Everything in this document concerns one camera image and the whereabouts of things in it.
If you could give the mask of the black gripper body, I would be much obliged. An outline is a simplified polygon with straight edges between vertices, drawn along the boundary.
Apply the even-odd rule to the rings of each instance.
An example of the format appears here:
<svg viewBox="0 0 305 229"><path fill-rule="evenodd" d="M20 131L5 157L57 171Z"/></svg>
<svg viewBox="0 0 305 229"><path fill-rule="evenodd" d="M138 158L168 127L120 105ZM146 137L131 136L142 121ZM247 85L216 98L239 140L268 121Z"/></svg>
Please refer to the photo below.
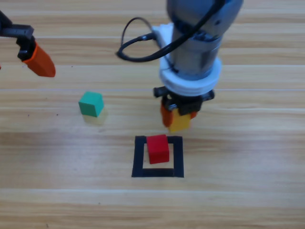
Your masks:
<svg viewBox="0 0 305 229"><path fill-rule="evenodd" d="M31 38L34 28L30 25L14 24L2 11L0 12L0 36L8 38Z"/></svg>
<svg viewBox="0 0 305 229"><path fill-rule="evenodd" d="M198 96L186 96L174 93L163 86L155 87L153 95L156 98L162 98L161 103L166 111L171 112L174 109L178 109L179 115L188 115L193 112L199 112L203 102L214 99L214 90Z"/></svg>

